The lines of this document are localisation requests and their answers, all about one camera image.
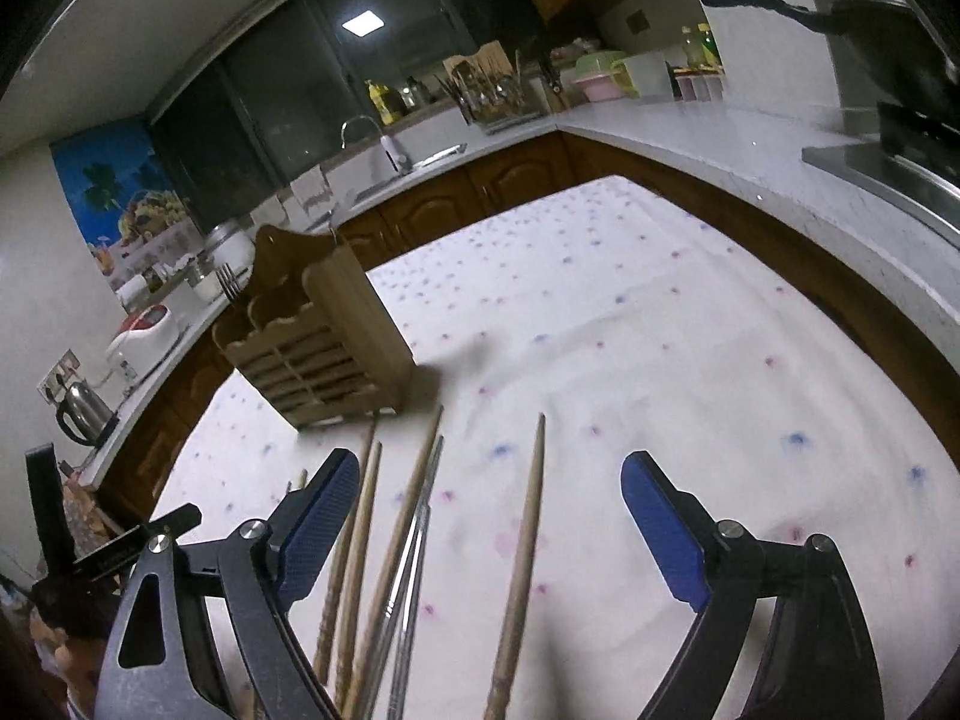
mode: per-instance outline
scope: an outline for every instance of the ceiling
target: ceiling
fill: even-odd
[[[143,112],[256,1],[76,1],[0,98],[0,154]]]

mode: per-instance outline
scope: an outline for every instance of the faucet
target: faucet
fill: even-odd
[[[380,126],[380,122],[378,122],[376,119],[373,119],[371,116],[367,116],[365,113],[360,114],[359,116],[354,116],[352,119],[347,119],[343,126],[340,127],[341,151],[347,147],[347,128],[354,122],[360,122],[362,119],[366,119],[376,128],[376,131],[380,136],[380,145],[383,147],[383,151],[387,154],[387,159],[390,160],[390,164],[394,169],[394,172],[398,175],[407,175],[407,173],[411,172],[411,170],[413,170],[413,166],[410,164],[410,157],[404,154],[397,146],[397,143],[394,141],[394,139],[383,131],[383,127]]]
[[[360,114],[360,116],[354,116],[352,119],[347,119],[347,120],[344,122],[344,125],[343,125],[342,127],[340,127],[340,148],[341,148],[341,151],[342,151],[344,148],[347,147],[347,128],[348,128],[351,124],[353,124],[354,122],[362,122],[363,119],[366,119],[368,122],[370,122],[370,123],[376,128],[376,134],[377,134],[377,135],[380,135],[381,137],[383,136],[383,128],[380,126],[380,122],[378,122],[373,116],[367,116],[367,114],[362,113],[362,114]]]

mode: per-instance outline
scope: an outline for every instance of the poster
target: poster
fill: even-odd
[[[83,240],[114,290],[155,263],[173,266],[203,248],[137,119],[82,132],[51,152]]]

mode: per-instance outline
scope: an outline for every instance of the wall socket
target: wall socket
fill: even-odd
[[[69,382],[70,377],[77,374],[79,367],[80,361],[77,359],[77,355],[73,353],[73,349],[67,349],[56,362],[56,365],[50,368],[50,372],[37,385],[40,397],[51,405],[55,403],[56,399],[64,392],[64,388],[56,381],[56,377],[59,375],[62,381]]]

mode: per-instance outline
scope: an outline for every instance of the tablecloth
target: tablecloth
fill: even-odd
[[[637,449],[757,538],[832,536],[870,627],[887,716],[928,692],[960,643],[960,475],[883,372],[747,251],[611,177],[370,276],[446,408],[408,717],[482,715],[539,412],[544,507],[510,717],[636,717],[693,621],[620,496],[620,465]],[[426,422],[413,410],[377,430],[361,630]],[[314,471],[338,445],[359,451],[365,430],[352,420],[298,434],[234,373],[157,513],[193,501],[203,525],[184,540],[222,538],[270,514],[301,467]],[[290,613],[308,656],[325,584],[323,573]],[[737,717],[771,612],[758,604],[717,717]],[[240,689],[222,605],[211,615]],[[381,699],[388,690],[389,674]]]

